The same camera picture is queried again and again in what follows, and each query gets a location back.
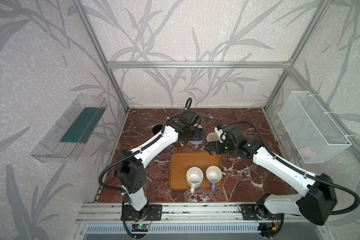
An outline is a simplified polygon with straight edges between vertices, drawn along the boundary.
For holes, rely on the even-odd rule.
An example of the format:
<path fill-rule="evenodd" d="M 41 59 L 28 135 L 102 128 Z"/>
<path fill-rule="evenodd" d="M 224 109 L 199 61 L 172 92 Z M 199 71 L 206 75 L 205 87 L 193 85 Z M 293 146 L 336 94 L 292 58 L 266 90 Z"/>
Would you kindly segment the white mug blue handle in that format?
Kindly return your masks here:
<path fill-rule="evenodd" d="M 194 140 L 204 140 L 204 130 L 201 125 L 193 127 L 194 136 L 191 138 L 191 141 Z"/>

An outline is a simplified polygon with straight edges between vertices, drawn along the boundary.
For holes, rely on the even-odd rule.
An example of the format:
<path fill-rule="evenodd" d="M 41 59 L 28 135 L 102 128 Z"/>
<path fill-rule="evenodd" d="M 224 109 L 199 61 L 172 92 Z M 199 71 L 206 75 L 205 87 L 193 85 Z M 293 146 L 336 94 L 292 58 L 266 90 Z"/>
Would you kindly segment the black mug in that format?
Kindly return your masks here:
<path fill-rule="evenodd" d="M 165 130 L 165 125 L 155 125 L 152 129 L 154 135 L 163 134 L 164 130 Z"/>

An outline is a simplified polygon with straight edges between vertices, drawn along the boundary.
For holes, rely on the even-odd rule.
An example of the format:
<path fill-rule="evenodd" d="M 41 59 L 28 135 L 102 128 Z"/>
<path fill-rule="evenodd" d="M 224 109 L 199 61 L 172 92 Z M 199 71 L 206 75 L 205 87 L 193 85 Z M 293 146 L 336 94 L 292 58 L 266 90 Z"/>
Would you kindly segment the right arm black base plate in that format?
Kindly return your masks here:
<path fill-rule="evenodd" d="M 239 212 L 242 214 L 243 220 L 283 220 L 284 214 L 272 214 L 263 205 L 257 204 L 240 204 L 238 207 Z"/>

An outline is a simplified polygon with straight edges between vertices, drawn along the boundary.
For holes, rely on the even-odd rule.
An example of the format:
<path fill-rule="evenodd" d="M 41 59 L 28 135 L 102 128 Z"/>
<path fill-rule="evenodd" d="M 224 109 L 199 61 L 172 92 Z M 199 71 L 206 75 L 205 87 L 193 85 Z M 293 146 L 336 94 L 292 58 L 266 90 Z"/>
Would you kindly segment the beige patterned round coaster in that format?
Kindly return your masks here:
<path fill-rule="evenodd" d="M 216 142 L 216 141 L 220 141 L 220 137 L 219 137 L 219 135 L 218 135 L 218 133 L 209 133 L 209 134 L 207 134 L 207 136 L 206 136 L 206 140 L 207 140 L 207 142 L 208 143 L 210 143 L 210 142 Z"/>

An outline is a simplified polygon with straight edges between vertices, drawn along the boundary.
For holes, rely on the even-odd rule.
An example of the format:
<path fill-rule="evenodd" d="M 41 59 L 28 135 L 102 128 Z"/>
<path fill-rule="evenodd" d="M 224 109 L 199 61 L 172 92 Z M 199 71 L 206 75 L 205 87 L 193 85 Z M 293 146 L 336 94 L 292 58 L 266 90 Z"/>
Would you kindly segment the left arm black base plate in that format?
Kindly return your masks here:
<path fill-rule="evenodd" d="M 156 204 L 146 204 L 141 210 L 135 210 L 131 205 L 122 207 L 121 220 L 125 221 L 160 221 L 162 218 L 163 206 Z"/>

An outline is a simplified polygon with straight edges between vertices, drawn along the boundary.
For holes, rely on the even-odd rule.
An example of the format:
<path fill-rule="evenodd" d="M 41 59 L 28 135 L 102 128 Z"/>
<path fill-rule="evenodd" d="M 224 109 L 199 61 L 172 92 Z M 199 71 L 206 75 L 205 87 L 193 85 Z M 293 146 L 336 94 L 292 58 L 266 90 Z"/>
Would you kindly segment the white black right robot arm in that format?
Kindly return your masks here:
<path fill-rule="evenodd" d="M 309 172 L 294 165 L 288 167 L 284 159 L 277 160 L 260 142 L 250 139 L 236 142 L 221 142 L 209 140 L 206 150 L 210 155 L 236 154 L 252 161 L 297 191 L 294 195 L 265 194 L 257 202 L 257 213 L 265 219 L 268 215 L 290 214 L 303 216 L 311 223 L 322 226 L 331 215 L 337 204 L 333 187 L 322 184 L 308 177 Z"/>

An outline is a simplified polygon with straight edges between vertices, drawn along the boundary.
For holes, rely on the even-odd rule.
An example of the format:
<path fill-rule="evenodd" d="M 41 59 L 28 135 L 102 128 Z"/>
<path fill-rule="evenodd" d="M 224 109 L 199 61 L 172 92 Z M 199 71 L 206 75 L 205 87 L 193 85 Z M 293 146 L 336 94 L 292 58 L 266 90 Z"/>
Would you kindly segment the white mug cream handle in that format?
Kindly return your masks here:
<path fill-rule="evenodd" d="M 188 169 L 186 173 L 186 179 L 190 192 L 193 194 L 197 188 L 199 188 L 204 179 L 204 173 L 200 168 L 192 167 Z"/>

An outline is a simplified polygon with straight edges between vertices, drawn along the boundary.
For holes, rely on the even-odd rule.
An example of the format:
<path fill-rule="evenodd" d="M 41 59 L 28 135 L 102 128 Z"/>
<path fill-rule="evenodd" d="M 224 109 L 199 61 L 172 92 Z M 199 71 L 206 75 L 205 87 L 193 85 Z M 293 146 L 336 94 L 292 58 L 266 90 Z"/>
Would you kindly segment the grey round felt coaster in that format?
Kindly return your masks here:
<path fill-rule="evenodd" d="M 189 141 L 189 142 L 193 145 L 200 145 L 204 142 L 204 140 L 194 140 L 194 141 Z"/>

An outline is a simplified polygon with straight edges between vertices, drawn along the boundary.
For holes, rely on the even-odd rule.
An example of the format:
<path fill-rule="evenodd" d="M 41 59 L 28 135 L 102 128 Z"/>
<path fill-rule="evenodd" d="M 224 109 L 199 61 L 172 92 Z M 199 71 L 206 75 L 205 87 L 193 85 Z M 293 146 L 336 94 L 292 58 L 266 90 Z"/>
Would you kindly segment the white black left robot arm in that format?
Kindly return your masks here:
<path fill-rule="evenodd" d="M 181 130 L 173 128 L 179 124 L 175 120 L 172 124 L 154 126 L 155 135 L 142 145 L 131 151 L 122 150 L 118 155 L 114 176 L 125 192 L 123 196 L 129 206 L 136 212 L 148 209 L 148 200 L 143 186 L 147 181 L 145 168 L 148 164 L 169 145 L 179 142 L 200 144 L 204 141 L 204 130 L 200 125 L 185 126 Z"/>

